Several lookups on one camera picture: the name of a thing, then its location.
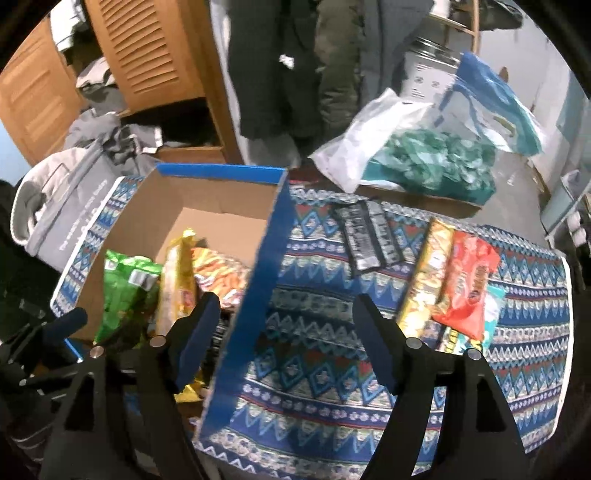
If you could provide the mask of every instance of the louvered door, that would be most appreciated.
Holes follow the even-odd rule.
[[[87,0],[86,6],[131,112],[203,96],[174,0]]]
[[[0,74],[2,123],[34,165],[61,150],[84,104],[43,20]]]

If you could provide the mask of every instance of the green chip bag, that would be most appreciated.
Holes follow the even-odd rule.
[[[148,324],[158,305],[162,265],[146,257],[105,254],[105,306],[95,343],[106,339],[130,320]]]

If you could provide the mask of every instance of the plastic bag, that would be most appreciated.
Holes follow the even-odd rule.
[[[488,140],[418,128],[394,134],[367,163],[361,185],[484,205],[496,192]]]
[[[433,320],[482,341],[488,275],[499,261],[499,255],[482,238],[456,231],[443,294],[431,310]]]
[[[495,335],[495,328],[499,322],[504,298],[505,290],[502,288],[492,285],[486,287],[486,297],[484,299],[484,338],[481,342],[471,339],[451,327],[447,327],[443,332],[443,338],[437,350],[461,355],[466,348],[475,348],[485,353],[490,347]]]
[[[401,99],[386,89],[353,118],[347,131],[316,150],[316,168],[346,193],[353,193],[365,167],[394,132],[418,128],[432,103]]]
[[[158,304],[162,265],[146,257],[105,253],[103,318],[95,343],[105,340],[122,322],[137,321],[148,326]]]
[[[511,87],[472,53],[464,53],[456,81],[431,114],[433,127],[464,140],[488,139],[497,149],[530,157],[545,135]]]
[[[251,269],[228,255],[209,248],[193,248],[193,275],[201,291],[211,291],[224,310],[235,310],[242,302]]]

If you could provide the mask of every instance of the black snack package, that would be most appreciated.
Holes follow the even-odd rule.
[[[353,277],[404,260],[379,200],[339,205],[332,211],[345,239]]]

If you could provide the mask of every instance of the chocolate bar wrapper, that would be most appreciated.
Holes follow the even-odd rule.
[[[456,231],[441,298],[431,310],[433,320],[481,342],[488,275],[498,264],[499,255],[491,245]]]
[[[333,208],[349,255],[352,276],[379,270],[404,258],[379,200],[361,200]]]
[[[160,280],[156,335],[166,335],[174,322],[195,308],[196,285],[191,253],[194,244],[195,232],[189,229],[168,247]]]
[[[419,338],[437,303],[447,260],[452,251],[454,229],[432,219],[414,275],[410,281],[397,323],[406,337]]]

